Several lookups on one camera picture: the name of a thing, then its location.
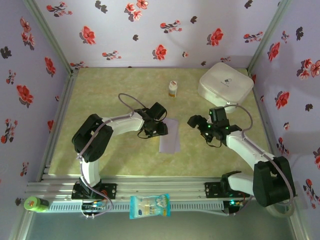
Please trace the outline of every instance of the white box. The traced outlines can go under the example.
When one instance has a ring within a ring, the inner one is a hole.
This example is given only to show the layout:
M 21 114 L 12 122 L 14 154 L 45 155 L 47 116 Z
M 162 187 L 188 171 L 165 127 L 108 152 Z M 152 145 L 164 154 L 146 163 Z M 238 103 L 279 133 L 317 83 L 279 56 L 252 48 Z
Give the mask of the white box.
M 198 93 L 217 107 L 238 104 L 245 100 L 254 86 L 254 81 L 223 62 L 215 64 L 199 81 Z M 226 113 L 236 108 L 227 107 Z

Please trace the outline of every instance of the blue package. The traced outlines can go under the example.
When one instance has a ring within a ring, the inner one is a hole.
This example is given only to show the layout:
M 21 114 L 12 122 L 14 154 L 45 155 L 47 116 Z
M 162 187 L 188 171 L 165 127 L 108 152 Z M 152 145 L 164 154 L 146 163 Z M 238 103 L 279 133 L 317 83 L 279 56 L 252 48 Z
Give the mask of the blue package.
M 159 196 L 131 196 L 130 219 L 158 215 L 165 217 L 171 215 L 169 194 Z

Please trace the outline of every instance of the white bottle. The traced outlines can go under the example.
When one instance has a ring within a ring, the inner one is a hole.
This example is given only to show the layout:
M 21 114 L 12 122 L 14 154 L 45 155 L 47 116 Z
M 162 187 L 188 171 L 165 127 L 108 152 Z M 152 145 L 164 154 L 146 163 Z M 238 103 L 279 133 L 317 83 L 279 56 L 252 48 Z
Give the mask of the white bottle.
M 176 81 L 169 83 L 169 96 L 175 98 L 177 96 L 178 84 Z

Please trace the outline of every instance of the table surface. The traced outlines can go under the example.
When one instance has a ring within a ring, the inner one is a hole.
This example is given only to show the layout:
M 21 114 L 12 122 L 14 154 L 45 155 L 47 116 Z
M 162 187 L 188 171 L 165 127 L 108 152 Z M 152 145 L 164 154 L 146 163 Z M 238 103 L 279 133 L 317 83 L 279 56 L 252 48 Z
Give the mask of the table surface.
M 212 103 L 202 98 L 198 83 L 207 69 L 174 68 L 82 68 L 77 76 L 64 118 L 58 142 L 51 161 L 49 174 L 78 175 L 79 162 L 71 139 L 91 114 L 116 117 L 130 112 L 118 100 L 119 93 L 139 99 L 148 108 L 159 102 L 167 109 L 167 117 L 179 121 L 180 152 L 159 152 L 159 137 L 140 139 L 137 132 L 117 135 L 109 142 L 99 159 L 101 176 L 204 176 L 220 177 L 239 170 L 253 171 L 233 150 L 206 145 L 197 129 L 187 121 L 193 115 L 208 116 Z M 245 69 L 238 69 L 247 74 Z M 168 96 L 169 82 L 178 82 L 177 97 Z M 129 97 L 123 97 L 133 108 L 141 108 Z M 247 132 L 250 139 L 267 150 L 268 144 L 253 92 L 242 104 L 253 117 L 253 128 Z M 236 109 L 227 115 L 230 124 L 241 128 L 250 125 L 247 114 Z

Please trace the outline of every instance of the white paper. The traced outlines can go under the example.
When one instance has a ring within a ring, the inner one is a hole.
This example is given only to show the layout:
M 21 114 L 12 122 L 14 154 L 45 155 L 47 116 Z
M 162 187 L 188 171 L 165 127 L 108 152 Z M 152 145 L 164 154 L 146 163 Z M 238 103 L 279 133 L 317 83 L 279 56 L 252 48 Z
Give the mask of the white paper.
M 165 118 L 163 122 L 168 128 L 168 134 L 160 136 L 159 152 L 174 154 L 180 152 L 179 122 L 176 119 Z

